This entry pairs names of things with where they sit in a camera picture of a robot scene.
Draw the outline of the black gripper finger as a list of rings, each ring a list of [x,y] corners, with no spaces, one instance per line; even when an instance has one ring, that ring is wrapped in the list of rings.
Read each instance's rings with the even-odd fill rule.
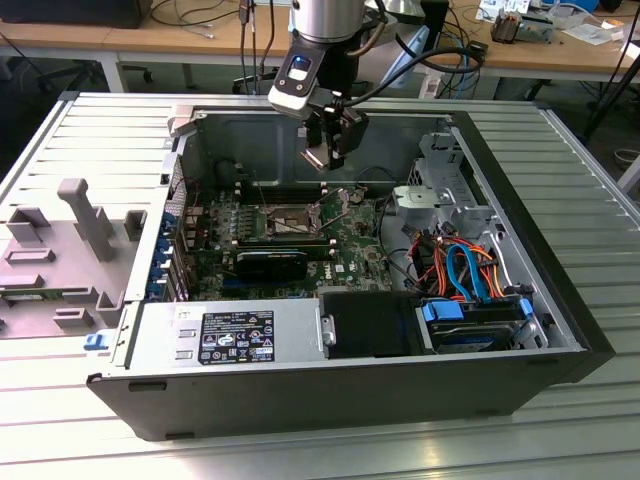
[[[324,108],[324,137],[330,170],[344,166],[346,157],[359,148],[368,125],[369,118],[364,112],[345,107],[339,99]]]
[[[325,143],[324,114],[313,111],[305,120],[306,141],[308,148],[318,148]]]

